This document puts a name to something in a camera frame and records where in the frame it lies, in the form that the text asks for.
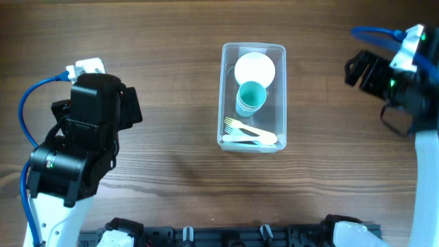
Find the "blue cup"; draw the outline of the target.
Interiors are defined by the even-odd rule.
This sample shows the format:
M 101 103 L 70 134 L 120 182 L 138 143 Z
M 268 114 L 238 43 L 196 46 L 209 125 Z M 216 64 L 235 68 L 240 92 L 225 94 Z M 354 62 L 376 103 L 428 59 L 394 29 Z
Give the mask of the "blue cup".
M 249 113 L 249 112 L 241 112 L 241 111 L 236 111 L 237 112 L 237 114 L 239 115 L 239 116 L 241 116 L 241 117 L 250 117 L 251 115 L 253 115 L 253 114 L 255 114 L 256 112 L 254 112 L 254 113 Z

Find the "green cup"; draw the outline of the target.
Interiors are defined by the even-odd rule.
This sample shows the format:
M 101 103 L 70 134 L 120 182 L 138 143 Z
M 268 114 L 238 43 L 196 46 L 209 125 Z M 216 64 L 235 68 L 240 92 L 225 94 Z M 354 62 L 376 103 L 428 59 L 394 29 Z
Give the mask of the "green cup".
M 242 98 L 245 103 L 256 106 L 257 104 L 264 104 L 267 99 L 266 89 L 258 82 L 245 82 L 237 92 L 237 96 Z

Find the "yellow fork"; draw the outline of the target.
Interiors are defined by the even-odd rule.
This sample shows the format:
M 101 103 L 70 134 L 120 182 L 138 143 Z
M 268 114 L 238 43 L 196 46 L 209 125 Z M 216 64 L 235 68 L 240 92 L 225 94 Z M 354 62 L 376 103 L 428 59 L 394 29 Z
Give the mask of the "yellow fork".
M 246 125 L 246 124 L 240 122 L 239 120 L 232 119 L 230 117 L 226 117 L 224 119 L 224 123 L 227 126 L 230 126 L 233 128 L 244 129 L 244 130 L 250 131 L 254 134 L 259 135 L 260 137 L 264 137 L 265 139 L 269 139 L 275 143 L 278 141 L 278 138 L 274 133 Z

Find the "light blue fork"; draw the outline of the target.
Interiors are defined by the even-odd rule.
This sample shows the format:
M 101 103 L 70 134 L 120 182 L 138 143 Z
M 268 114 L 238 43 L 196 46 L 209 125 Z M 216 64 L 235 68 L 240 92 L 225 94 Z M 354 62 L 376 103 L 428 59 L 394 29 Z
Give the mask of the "light blue fork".
M 238 128 L 233 128 L 230 126 L 226 126 L 225 127 L 225 133 L 226 134 L 231 134 L 231 135 L 248 135 L 248 136 L 258 136 L 257 134 L 246 134 L 244 131 L 242 131 L 241 129 Z M 243 141 L 243 142 L 236 142 L 236 143 L 256 143 L 256 141 Z

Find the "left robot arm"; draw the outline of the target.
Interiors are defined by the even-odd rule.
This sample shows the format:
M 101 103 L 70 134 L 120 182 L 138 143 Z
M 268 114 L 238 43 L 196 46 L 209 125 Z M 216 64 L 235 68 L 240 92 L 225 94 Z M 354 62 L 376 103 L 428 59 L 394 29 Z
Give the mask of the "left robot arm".
M 20 177 L 25 246 L 76 244 L 100 180 L 116 167 L 119 131 L 143 120 L 135 88 L 105 73 L 79 75 L 51 109 L 56 124 Z

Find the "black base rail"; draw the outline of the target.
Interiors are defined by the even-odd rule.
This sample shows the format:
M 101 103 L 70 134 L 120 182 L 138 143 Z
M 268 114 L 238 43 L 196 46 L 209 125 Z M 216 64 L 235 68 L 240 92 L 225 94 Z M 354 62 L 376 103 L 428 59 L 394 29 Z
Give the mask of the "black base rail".
M 144 246 L 332 246 L 335 221 L 237 228 L 145 227 Z

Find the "white spoon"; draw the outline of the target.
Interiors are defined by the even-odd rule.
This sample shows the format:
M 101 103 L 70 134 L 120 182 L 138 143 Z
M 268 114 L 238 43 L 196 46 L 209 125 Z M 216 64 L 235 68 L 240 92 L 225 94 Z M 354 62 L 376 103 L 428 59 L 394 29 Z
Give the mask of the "white spoon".
M 270 136 L 270 135 L 248 136 L 248 135 L 231 135 L 231 134 L 222 135 L 221 140 L 223 142 L 256 141 L 264 145 L 272 145 L 278 141 L 276 136 Z

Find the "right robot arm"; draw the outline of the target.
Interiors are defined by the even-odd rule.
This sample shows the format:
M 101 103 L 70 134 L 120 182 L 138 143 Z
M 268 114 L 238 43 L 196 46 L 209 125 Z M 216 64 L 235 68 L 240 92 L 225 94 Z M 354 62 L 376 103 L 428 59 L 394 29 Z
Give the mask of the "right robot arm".
M 345 64 L 345 83 L 382 99 L 389 108 L 412 116 L 417 181 L 410 246 L 438 245 L 438 28 L 418 24 L 408 30 L 359 26 L 353 37 L 395 53 L 387 60 L 367 50 Z

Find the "pink cup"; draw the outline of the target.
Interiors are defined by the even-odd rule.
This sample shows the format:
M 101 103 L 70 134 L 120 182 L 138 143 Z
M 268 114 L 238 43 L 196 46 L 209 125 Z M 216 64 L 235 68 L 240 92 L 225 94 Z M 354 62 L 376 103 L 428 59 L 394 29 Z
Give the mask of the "pink cup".
M 249 105 L 249 104 L 245 103 L 245 101 L 243 101 L 242 98 L 237 96 L 235 109 L 236 109 L 236 111 L 254 113 L 254 112 L 258 111 L 260 109 L 260 107 L 262 107 L 262 105 L 263 105 L 263 103 L 257 104 L 256 106 Z

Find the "mint green fork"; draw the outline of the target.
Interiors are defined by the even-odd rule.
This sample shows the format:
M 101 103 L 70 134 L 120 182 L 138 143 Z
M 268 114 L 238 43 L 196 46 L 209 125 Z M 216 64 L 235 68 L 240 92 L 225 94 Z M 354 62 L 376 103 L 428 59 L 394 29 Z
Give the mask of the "mint green fork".
M 235 143 L 235 142 L 224 142 L 222 145 L 225 146 L 233 146 L 233 147 L 243 147 L 243 148 L 277 148 L 275 144 L 261 144 L 259 142 L 256 143 Z

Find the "clear plastic container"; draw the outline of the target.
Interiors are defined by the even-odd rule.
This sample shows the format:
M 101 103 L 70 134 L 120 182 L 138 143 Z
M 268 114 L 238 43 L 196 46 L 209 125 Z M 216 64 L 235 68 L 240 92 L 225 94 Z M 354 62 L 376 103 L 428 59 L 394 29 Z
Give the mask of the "clear plastic container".
M 217 142 L 223 151 L 275 153 L 287 145 L 287 61 L 282 45 L 222 48 Z

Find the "white pink bowl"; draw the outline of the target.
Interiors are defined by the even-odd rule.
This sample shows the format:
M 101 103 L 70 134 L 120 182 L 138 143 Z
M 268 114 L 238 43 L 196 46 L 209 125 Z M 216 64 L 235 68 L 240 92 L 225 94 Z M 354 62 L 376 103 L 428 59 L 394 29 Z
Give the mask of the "white pink bowl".
M 267 55 L 250 52 L 238 59 L 235 64 L 234 74 L 239 85 L 253 81 L 266 89 L 274 81 L 276 68 Z

